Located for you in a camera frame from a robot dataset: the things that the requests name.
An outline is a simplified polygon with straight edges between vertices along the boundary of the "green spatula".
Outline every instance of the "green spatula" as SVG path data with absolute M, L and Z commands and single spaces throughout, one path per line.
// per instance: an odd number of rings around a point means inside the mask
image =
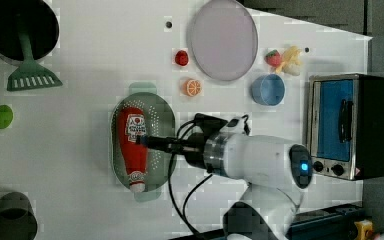
M 16 24 L 24 61 L 8 77 L 7 90 L 12 92 L 61 86 L 62 82 L 53 72 L 34 60 L 28 30 L 20 15 L 16 17 Z

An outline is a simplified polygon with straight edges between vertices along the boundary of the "small red object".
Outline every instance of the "small red object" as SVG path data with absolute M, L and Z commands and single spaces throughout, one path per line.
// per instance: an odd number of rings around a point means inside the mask
M 188 65 L 188 63 L 189 63 L 188 53 L 186 51 L 183 51 L 183 50 L 178 51 L 176 54 L 176 57 L 174 58 L 174 61 L 182 67 Z
M 282 56 L 277 50 L 269 52 L 266 57 L 266 62 L 272 67 L 279 67 L 282 64 Z

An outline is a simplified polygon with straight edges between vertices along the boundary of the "blue bowl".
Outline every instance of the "blue bowl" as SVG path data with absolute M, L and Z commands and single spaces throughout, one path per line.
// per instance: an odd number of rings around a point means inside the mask
M 251 86 L 254 101 L 268 106 L 279 104 L 285 96 L 285 84 L 276 74 L 261 76 Z

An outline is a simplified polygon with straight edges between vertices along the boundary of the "orange slice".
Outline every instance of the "orange slice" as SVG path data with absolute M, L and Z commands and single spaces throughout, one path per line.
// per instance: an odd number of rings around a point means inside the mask
M 183 84 L 183 93 L 189 97 L 196 96 L 201 92 L 201 83 L 195 79 L 189 79 Z

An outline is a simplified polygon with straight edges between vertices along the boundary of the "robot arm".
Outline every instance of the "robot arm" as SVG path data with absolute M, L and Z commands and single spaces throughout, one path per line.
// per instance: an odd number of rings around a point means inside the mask
M 141 137 L 148 148 L 182 154 L 195 167 L 219 176 L 244 179 L 250 187 L 223 217 L 226 236 L 284 239 L 312 179 L 308 150 L 286 139 L 248 136 L 244 118 L 230 122 L 199 115 L 202 133 L 187 140 Z

